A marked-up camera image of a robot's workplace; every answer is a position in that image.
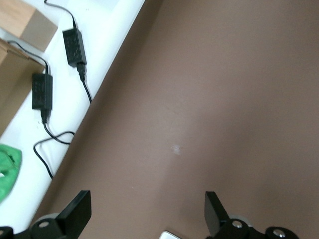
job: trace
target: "brown paper backdrop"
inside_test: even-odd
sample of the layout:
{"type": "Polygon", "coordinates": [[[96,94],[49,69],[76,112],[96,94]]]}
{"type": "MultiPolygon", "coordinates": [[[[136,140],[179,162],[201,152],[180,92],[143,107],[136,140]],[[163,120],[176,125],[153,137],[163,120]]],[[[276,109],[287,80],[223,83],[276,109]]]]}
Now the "brown paper backdrop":
{"type": "Polygon", "coordinates": [[[147,1],[36,216],[90,189],[81,238],[200,239],[213,190],[317,238],[318,26],[316,0],[147,1]]]}

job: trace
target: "white stain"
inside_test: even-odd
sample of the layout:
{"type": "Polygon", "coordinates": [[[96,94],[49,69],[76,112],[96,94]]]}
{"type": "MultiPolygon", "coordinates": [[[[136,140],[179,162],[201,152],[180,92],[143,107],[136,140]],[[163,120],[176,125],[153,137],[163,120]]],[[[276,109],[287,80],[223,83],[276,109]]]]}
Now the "white stain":
{"type": "Polygon", "coordinates": [[[177,145],[177,144],[174,144],[171,149],[173,150],[173,153],[174,154],[177,154],[177,155],[181,155],[181,149],[182,147],[180,145],[177,145]]]}

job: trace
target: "black clamp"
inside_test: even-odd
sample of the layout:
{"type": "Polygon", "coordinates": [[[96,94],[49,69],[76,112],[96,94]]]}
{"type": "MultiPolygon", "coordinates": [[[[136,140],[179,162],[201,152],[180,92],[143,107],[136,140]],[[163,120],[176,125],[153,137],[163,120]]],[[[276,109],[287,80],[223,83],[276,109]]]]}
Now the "black clamp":
{"type": "Polygon", "coordinates": [[[211,235],[206,239],[299,239],[287,228],[269,227],[263,234],[243,220],[231,219],[215,192],[206,192],[205,219],[211,235]]]}
{"type": "Polygon", "coordinates": [[[77,239],[90,218],[91,193],[81,191],[57,217],[41,219],[18,234],[0,227],[0,239],[77,239]]]}

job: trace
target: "black cable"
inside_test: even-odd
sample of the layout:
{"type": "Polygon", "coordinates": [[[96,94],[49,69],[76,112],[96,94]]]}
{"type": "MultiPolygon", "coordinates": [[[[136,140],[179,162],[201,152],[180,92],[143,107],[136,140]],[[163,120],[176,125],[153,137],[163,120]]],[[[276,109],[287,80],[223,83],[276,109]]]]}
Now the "black cable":
{"type": "Polygon", "coordinates": [[[25,51],[26,53],[30,54],[31,56],[34,56],[34,57],[37,57],[37,58],[41,59],[41,60],[45,63],[45,73],[46,73],[46,74],[49,74],[49,65],[48,65],[48,63],[46,62],[46,60],[44,60],[42,57],[40,57],[40,56],[38,56],[38,55],[36,55],[36,54],[30,52],[30,51],[24,49],[24,48],[23,48],[19,43],[17,43],[16,41],[12,41],[12,40],[11,40],[11,41],[8,41],[8,43],[9,43],[9,44],[16,44],[16,45],[18,45],[23,51],[25,51]]]}
{"type": "Polygon", "coordinates": [[[84,89],[85,89],[85,91],[86,91],[86,94],[88,95],[89,102],[91,103],[91,102],[92,102],[92,98],[91,98],[91,95],[90,95],[89,89],[88,89],[88,87],[86,86],[85,81],[82,81],[82,83],[83,83],[84,89]]]}
{"type": "Polygon", "coordinates": [[[75,18],[73,16],[73,14],[66,8],[64,7],[61,7],[59,5],[55,5],[55,4],[50,4],[50,3],[47,3],[48,0],[44,0],[44,4],[48,5],[48,6],[52,6],[52,7],[56,7],[56,8],[59,8],[59,9],[62,9],[64,11],[66,11],[67,13],[69,13],[72,17],[72,21],[73,21],[73,27],[76,27],[76,22],[75,22],[75,18]]]}
{"type": "MultiPolygon", "coordinates": [[[[70,133],[70,134],[72,134],[72,135],[74,136],[74,133],[73,133],[73,132],[66,131],[66,132],[63,132],[63,133],[57,135],[56,138],[61,137],[61,136],[65,135],[65,134],[67,134],[67,133],[70,133]]],[[[40,154],[38,153],[38,151],[36,150],[36,147],[37,147],[39,144],[44,143],[44,142],[47,142],[47,141],[49,141],[49,140],[53,140],[53,138],[46,138],[46,139],[41,140],[41,141],[39,141],[38,143],[36,143],[36,144],[33,146],[33,151],[34,151],[34,153],[36,154],[36,156],[38,156],[38,158],[41,160],[41,162],[44,164],[46,170],[48,171],[48,174],[50,175],[50,178],[53,179],[53,175],[52,175],[52,173],[51,173],[51,170],[50,170],[48,164],[45,162],[45,160],[41,157],[41,155],[40,155],[40,154]]]]}
{"type": "Polygon", "coordinates": [[[66,145],[70,145],[70,143],[67,143],[67,142],[64,142],[64,141],[59,140],[59,139],[58,139],[59,136],[54,136],[54,135],[49,131],[49,129],[47,128],[46,123],[44,123],[43,126],[44,126],[44,130],[48,133],[48,135],[49,135],[52,139],[54,139],[55,141],[57,141],[57,142],[59,142],[59,143],[63,143],[63,144],[66,144],[66,145]]]}
{"type": "Polygon", "coordinates": [[[84,86],[84,89],[86,91],[86,94],[88,95],[88,98],[89,98],[89,102],[91,103],[92,102],[92,97],[91,97],[91,94],[89,92],[89,89],[85,83],[85,72],[86,72],[86,67],[85,67],[85,64],[84,63],[78,63],[76,65],[76,69],[78,70],[79,72],[79,76],[80,76],[80,80],[82,81],[83,83],[83,86],[84,86]]]}

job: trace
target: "power adapter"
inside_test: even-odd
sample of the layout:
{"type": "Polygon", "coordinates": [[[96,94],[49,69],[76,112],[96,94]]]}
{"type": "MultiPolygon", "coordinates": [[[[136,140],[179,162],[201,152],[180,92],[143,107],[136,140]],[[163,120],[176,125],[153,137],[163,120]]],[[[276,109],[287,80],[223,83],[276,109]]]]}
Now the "power adapter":
{"type": "Polygon", "coordinates": [[[46,123],[52,110],[53,77],[49,74],[32,75],[32,109],[41,110],[46,123]]]}
{"type": "Polygon", "coordinates": [[[86,65],[82,34],[75,24],[73,29],[63,32],[63,39],[68,64],[72,67],[80,63],[86,65]]]}

